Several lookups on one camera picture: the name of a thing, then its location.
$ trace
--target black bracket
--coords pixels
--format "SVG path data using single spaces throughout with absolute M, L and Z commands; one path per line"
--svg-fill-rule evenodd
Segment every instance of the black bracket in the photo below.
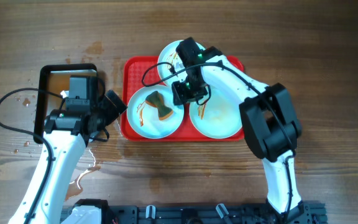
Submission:
M 267 87 L 262 97 L 268 100 L 277 114 L 292 145 L 288 146 L 277 121 L 273 117 L 265 118 L 267 109 L 259 96 L 246 98 L 239 105 L 242 128 L 247 145 L 254 155 L 259 159 L 267 158 L 270 162 L 276 162 L 278 156 L 296 148 L 302 127 L 296 117 L 290 94 L 283 85 L 277 83 Z

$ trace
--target black mounting base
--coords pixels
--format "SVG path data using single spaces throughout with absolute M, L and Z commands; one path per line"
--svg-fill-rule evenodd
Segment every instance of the black mounting base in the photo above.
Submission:
M 302 215 L 292 220 L 289 224 L 327 224 L 325 204 L 303 203 Z M 278 223 L 273 211 L 266 203 L 253 203 L 241 206 L 226 207 L 233 224 L 271 224 Z M 145 207 L 136 206 L 110 206 L 117 216 L 116 224 L 187 224 L 189 215 L 197 214 L 203 224 L 224 224 L 215 210 L 215 206 L 194 207 L 156 207 L 155 219 L 145 218 Z M 64 208 L 60 221 L 64 221 L 72 211 L 72 208 Z

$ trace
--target food residue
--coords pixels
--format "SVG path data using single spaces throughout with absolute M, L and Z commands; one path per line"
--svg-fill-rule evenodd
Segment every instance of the food residue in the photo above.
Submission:
M 31 103 L 30 100 L 28 98 L 26 98 L 23 101 L 23 106 L 28 107 L 30 103 Z
M 139 121 L 140 121 L 140 126 L 142 127 L 143 126 L 143 109 L 144 109 L 144 104 L 145 101 L 143 101 L 143 103 L 139 104 L 137 106 L 137 110 L 136 110 L 136 113 L 139 113 Z
M 206 103 L 204 105 L 198 106 L 198 116 L 203 119 L 205 112 Z
M 173 52 L 172 54 L 170 54 L 167 58 L 167 61 L 169 63 L 171 63 L 173 65 L 173 61 L 178 59 L 178 53 L 177 52 Z

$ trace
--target white plate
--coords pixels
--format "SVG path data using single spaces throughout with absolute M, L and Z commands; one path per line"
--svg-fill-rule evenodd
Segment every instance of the white plate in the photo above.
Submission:
M 158 118 L 157 108 L 144 103 L 146 97 L 156 90 L 163 96 L 165 106 L 173 110 L 173 114 L 163 121 Z M 143 126 L 140 125 L 139 117 L 141 108 L 143 108 Z M 174 133 L 183 121 L 184 115 L 183 105 L 175 106 L 171 88 L 163 85 L 141 88 L 131 97 L 127 109 L 127 118 L 131 128 L 136 133 L 149 139 L 160 139 Z
M 183 66 L 183 62 L 180 60 L 179 55 L 176 52 L 176 49 L 179 46 L 179 43 L 181 41 L 182 40 L 177 40 L 175 42 L 172 42 L 171 44 L 168 44 L 161 51 L 160 56 L 158 56 L 157 63 L 169 62 L 175 67 L 175 71 L 179 71 L 181 69 L 184 69 L 185 66 Z M 203 46 L 201 46 L 201 44 L 197 43 L 197 45 L 201 50 L 205 50 L 205 48 Z M 158 75 L 160 76 L 161 79 L 171 75 L 171 72 L 169 71 L 170 67 L 171 67 L 170 65 L 159 65 L 157 67 Z M 182 82 L 183 80 L 185 80 L 186 76 L 187 76 L 187 73 L 182 72 L 182 73 L 179 73 L 177 77 L 172 77 L 172 78 L 166 80 L 164 83 L 167 86 L 171 87 L 173 82 L 175 82 L 175 81 L 181 81 Z
M 203 119 L 201 119 L 202 106 L 198 106 L 195 102 L 190 103 L 190 120 L 201 134 L 209 138 L 228 138 L 242 127 L 239 105 L 231 103 L 217 88 L 211 87 L 211 91 L 211 99 L 205 104 Z

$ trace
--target wire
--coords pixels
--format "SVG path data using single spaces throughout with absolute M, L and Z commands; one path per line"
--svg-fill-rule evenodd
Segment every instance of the wire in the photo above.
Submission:
M 172 77 L 178 75 L 179 73 L 185 72 L 185 71 L 187 71 L 187 70 L 189 70 L 189 69 L 192 69 L 192 68 L 198 68 L 198 67 L 202 67 L 202 66 L 215 66 L 215 67 L 219 67 L 219 68 L 226 69 L 227 71 L 233 73 L 233 75 L 235 75 L 238 79 L 240 79 L 242 82 L 244 82 L 244 83 L 245 83 L 252 91 L 254 91 L 254 92 L 258 95 L 258 97 L 262 100 L 262 102 L 264 103 L 264 105 L 266 106 L 266 108 L 272 113 L 274 119 L 275 119 L 276 122 L 278 123 L 278 125 L 279 125 L 281 131 L 283 132 L 284 137 L 285 137 L 285 139 L 286 139 L 286 141 L 287 141 L 287 146 L 288 146 L 288 148 L 289 148 L 289 149 L 292 151 L 292 153 L 293 153 L 292 156 L 288 156 L 288 157 L 285 159 L 285 162 L 284 162 L 285 167 L 286 167 L 286 170 L 287 170 L 287 179 L 288 179 L 288 184 L 289 184 L 289 187 L 288 187 L 288 188 L 289 188 L 288 208 L 287 208 L 287 212 L 286 212 L 286 214 L 285 214 L 285 216 L 284 216 L 284 219 L 283 219 L 284 223 L 286 223 L 286 222 L 288 221 L 288 213 L 289 213 L 289 211 L 290 211 L 290 209 L 291 209 L 291 201 L 292 201 L 292 182 L 291 182 L 290 168 L 289 168 L 288 160 L 291 159 L 291 158 L 294 158 L 295 155 L 296 155 L 296 152 L 295 152 L 295 149 L 294 149 L 293 146 L 292 146 L 292 141 L 291 141 L 290 137 L 288 136 L 287 131 L 285 130 L 285 128 L 284 128 L 282 122 L 281 122 L 280 119 L 278 118 L 276 112 L 274 112 L 274 110 L 273 110 L 272 106 L 270 105 L 270 103 L 265 99 L 265 97 L 261 94 L 261 92 L 260 92 L 258 89 L 256 89 L 251 83 L 249 83 L 247 80 L 245 80 L 245 78 L 243 78 L 242 76 L 240 76 L 240 75 L 239 75 L 236 71 L 234 71 L 233 69 L 231 69 L 231 68 L 229 68 L 229 67 L 223 65 L 223 63 L 222 63 L 221 61 L 220 61 L 220 63 L 219 63 L 219 62 L 208 62 L 208 63 L 200 63 L 200 64 L 197 64 L 197 65 L 192 65 L 192 66 L 189 66 L 189 67 L 187 67 L 187 68 L 184 68 L 184 69 L 182 69 L 182 70 L 180 70 L 180 71 L 178 71 L 178 72 L 175 72 L 175 73 L 173 73 L 172 75 L 170 75 L 170 76 L 168 76 L 168 77 L 165 77 L 164 79 L 161 79 L 160 81 L 158 81 L 158 82 L 156 82 L 156 83 L 146 85 L 146 84 L 144 83 L 144 77 L 146 76 L 147 72 L 149 72 L 151 69 L 153 69 L 154 67 L 158 66 L 159 64 L 156 64 L 156 65 L 151 66 L 151 67 L 148 68 L 148 69 L 146 70 L 146 72 L 143 74 L 142 83 L 143 83 L 144 86 L 153 86 L 153 85 L 159 84 L 159 83 L 161 83 L 161 82 L 163 82 L 163 81 L 165 81 L 165 80 L 168 80 L 169 78 L 172 78 Z
M 283 218 L 283 222 L 284 223 L 287 223 L 288 222 L 288 215 L 290 213 L 290 210 L 291 210 L 291 202 L 292 202 L 292 180 L 291 180 L 291 173 L 290 173 L 290 165 L 288 163 L 288 161 L 290 159 L 293 159 L 295 158 L 295 151 L 292 150 L 293 154 L 292 156 L 287 156 L 287 158 L 285 158 L 285 162 L 284 162 L 284 165 L 285 165 L 285 170 L 287 172 L 287 178 L 288 178 L 288 188 L 289 188 L 289 198 L 288 198 L 288 207 L 287 207 L 287 211 L 285 212 L 284 214 L 284 218 Z
M 106 139 L 101 139 L 101 138 L 96 138 L 96 137 L 89 137 L 89 139 L 92 139 L 94 141 L 107 142 L 109 140 L 109 138 L 110 138 L 110 134 L 109 134 L 109 132 L 107 131 L 106 128 L 103 128 L 103 131 L 104 131 L 104 133 L 106 135 Z
M 148 72 L 149 72 L 151 69 L 153 69 L 153 68 L 155 68 L 155 67 L 157 67 L 157 66 L 159 66 L 159 65 L 170 65 L 171 68 L 170 68 L 169 70 L 172 72 L 172 75 L 170 75 L 170 76 L 168 76 L 168 77 L 165 77 L 165 78 L 162 78 L 162 79 L 160 79 L 159 81 L 157 81 L 157 82 L 155 82 L 155 83 L 151 83 L 151 84 L 146 84 L 146 83 L 144 83 L 144 78 L 146 77 L 146 74 L 148 74 Z M 164 82 L 164 81 L 166 81 L 166 80 L 168 80 L 168 79 L 170 79 L 170 78 L 172 78 L 172 77 L 178 76 L 179 73 L 185 72 L 185 71 L 187 71 L 188 69 L 189 69 L 189 68 L 187 68 L 187 69 L 185 68 L 185 69 L 180 70 L 179 72 L 176 72 L 176 71 L 175 71 L 175 67 L 174 67 L 171 63 L 169 63 L 169 62 L 156 63 L 155 65 L 151 66 L 150 68 L 148 68 L 148 69 L 144 72 L 143 77 L 142 77 L 142 84 L 143 84 L 143 86 L 146 86 L 146 87 L 152 87 L 152 86 L 158 85 L 158 84 L 160 84 L 160 83 L 162 83 L 162 82 Z M 206 104 L 206 103 L 209 101 L 209 99 L 211 99 L 211 96 L 212 96 L 211 87 L 210 87 L 209 85 L 208 85 L 207 87 L 208 87 L 208 99 L 204 100 L 204 102 L 203 102 L 202 104 L 200 104 L 200 103 L 198 102 L 198 100 L 200 100 L 200 99 L 196 99 L 196 103 L 197 103 L 198 106 L 203 106 L 204 104 Z
M 173 74 L 170 75 L 170 76 L 168 76 L 168 77 L 162 78 L 162 79 L 160 79 L 159 81 L 157 81 L 157 82 L 155 82 L 155 83 L 152 83 L 152 84 L 146 84 L 146 83 L 144 83 L 144 78 L 146 77 L 146 74 L 148 74 L 148 72 L 149 72 L 151 69 L 153 69 L 153 68 L 155 68 L 155 67 L 157 67 L 157 66 L 159 66 L 159 65 L 170 65 L 170 66 L 171 66 L 170 71 L 171 71 Z M 146 70 L 146 72 L 144 72 L 143 77 L 142 77 L 142 84 L 143 84 L 143 86 L 146 86 L 146 87 L 155 86 L 155 85 L 158 85 L 158 84 L 160 84 L 160 83 L 162 83 L 162 82 L 164 82 L 164 81 L 166 81 L 166 80 L 168 80 L 168 79 L 170 79 L 170 78 L 172 78 L 172 77 L 174 77 L 174 76 L 177 76 L 177 75 L 178 75 L 179 73 L 181 73 L 181 72 L 175 72 L 175 67 L 174 67 L 171 63 L 169 63 L 169 62 L 156 63 L 155 65 L 153 65 L 153 66 L 151 66 L 150 68 L 148 68 L 148 69 Z
M 196 99 L 196 103 L 198 106 L 203 106 L 204 104 L 206 104 L 206 102 L 208 102 L 211 99 L 211 96 L 212 96 L 211 87 L 209 85 L 207 85 L 207 87 L 208 87 L 208 99 L 204 100 L 204 102 L 202 104 L 199 104 L 198 99 Z
M 56 97 L 59 97 L 59 98 L 62 98 L 62 96 L 56 94 L 56 93 L 52 93 L 52 92 L 49 92 L 49 91 L 45 91 L 45 90 L 39 90 L 37 88 L 21 88 L 21 89 L 18 89 L 18 90 L 14 90 L 14 91 L 11 91 L 9 93 L 7 93 L 6 95 L 4 95 L 1 99 L 0 99 L 0 105 L 1 103 L 9 96 L 17 93 L 17 92 L 20 92 L 20 91 L 28 91 L 28 90 L 32 90 L 32 91 L 39 91 L 39 92 L 42 92 L 42 93 L 47 93 L 47 94 L 50 94 L 52 96 L 56 96 Z M 34 216 L 34 210 L 38 204 L 38 201 L 39 201 L 39 198 L 41 196 L 41 193 L 42 191 L 44 190 L 44 187 L 45 187 L 45 184 L 47 182 L 47 179 L 48 179 L 48 176 L 49 176 L 49 172 L 50 172 L 50 168 L 52 166 L 52 162 L 53 162 L 53 151 L 52 151 L 52 147 L 50 146 L 50 144 L 48 143 L 48 141 L 46 139 L 44 139 L 42 136 L 39 136 L 38 134 L 35 134 L 34 132 L 32 131 L 26 131 L 26 130 L 23 130 L 23 129 L 19 129 L 19 128 L 13 128 L 13 127 L 10 127 L 8 125 L 5 125 L 5 124 L 2 124 L 2 122 L 0 122 L 0 126 L 2 128 L 5 128 L 5 129 L 8 129 L 8 130 L 11 130 L 11 131 L 16 131 L 18 133 L 24 133 L 24 134 L 29 134 L 35 138 L 37 138 L 38 140 L 42 141 L 43 144 L 45 144 L 46 148 L 47 148 L 47 151 L 48 151 L 48 163 L 47 163 L 47 168 L 45 170 L 45 174 L 44 174 L 44 177 L 42 178 L 42 181 L 41 181 L 41 184 L 40 184 L 40 188 L 38 189 L 37 191 L 37 194 L 35 195 L 35 198 L 34 198 L 34 201 L 32 202 L 32 205 L 30 207 L 30 210 L 25 218 L 25 221 L 24 223 L 27 224 L 30 222 L 30 219 Z

